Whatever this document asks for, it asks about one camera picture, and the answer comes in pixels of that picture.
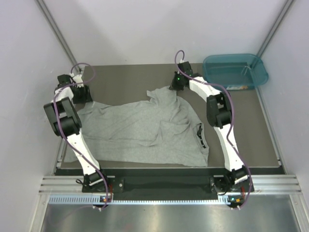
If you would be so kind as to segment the grey adidas t-shirt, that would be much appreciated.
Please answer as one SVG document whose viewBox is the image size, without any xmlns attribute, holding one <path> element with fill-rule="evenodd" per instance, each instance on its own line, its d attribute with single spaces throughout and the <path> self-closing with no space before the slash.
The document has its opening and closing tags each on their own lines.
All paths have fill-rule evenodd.
<svg viewBox="0 0 309 232">
<path fill-rule="evenodd" d="M 78 111 L 93 157 L 103 161 L 208 166 L 204 124 L 192 106 L 168 87 L 148 100 L 118 106 L 88 102 Z"/>
</svg>

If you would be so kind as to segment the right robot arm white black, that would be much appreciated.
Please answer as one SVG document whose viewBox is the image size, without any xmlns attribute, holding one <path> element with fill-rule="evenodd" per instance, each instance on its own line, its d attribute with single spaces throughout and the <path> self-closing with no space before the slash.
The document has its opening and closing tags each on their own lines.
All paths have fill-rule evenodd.
<svg viewBox="0 0 309 232">
<path fill-rule="evenodd" d="M 211 84 L 203 77 L 175 72 L 171 83 L 172 90 L 183 90 L 185 87 L 195 92 L 206 102 L 207 121 L 219 138 L 225 160 L 225 190 L 237 191 L 243 182 L 249 182 L 248 193 L 252 191 L 252 178 L 248 166 L 239 155 L 234 136 L 235 109 L 227 90 L 219 84 Z"/>
</svg>

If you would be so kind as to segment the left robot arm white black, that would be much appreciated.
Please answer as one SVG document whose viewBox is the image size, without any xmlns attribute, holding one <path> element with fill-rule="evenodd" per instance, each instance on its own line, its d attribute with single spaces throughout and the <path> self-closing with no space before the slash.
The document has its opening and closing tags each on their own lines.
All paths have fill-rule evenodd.
<svg viewBox="0 0 309 232">
<path fill-rule="evenodd" d="M 82 123 L 73 106 L 72 84 L 59 85 L 44 111 L 56 136 L 61 137 L 77 157 L 83 171 L 84 191 L 109 192 L 109 179 L 93 157 L 82 135 Z"/>
</svg>

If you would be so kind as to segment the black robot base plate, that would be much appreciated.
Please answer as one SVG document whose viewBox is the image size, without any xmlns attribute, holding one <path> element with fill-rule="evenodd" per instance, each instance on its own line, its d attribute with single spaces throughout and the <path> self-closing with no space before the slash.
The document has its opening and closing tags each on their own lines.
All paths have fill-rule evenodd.
<svg viewBox="0 0 309 232">
<path fill-rule="evenodd" d="M 84 191 L 83 186 L 82 192 L 99 193 L 103 196 L 112 194 L 114 200 L 119 201 L 214 200 L 228 193 L 239 194 L 242 190 L 248 193 L 248 181 L 224 192 L 226 174 L 227 171 L 223 170 L 212 172 L 205 169 L 140 169 L 121 172 L 109 170 L 105 174 L 108 179 L 108 193 Z"/>
</svg>

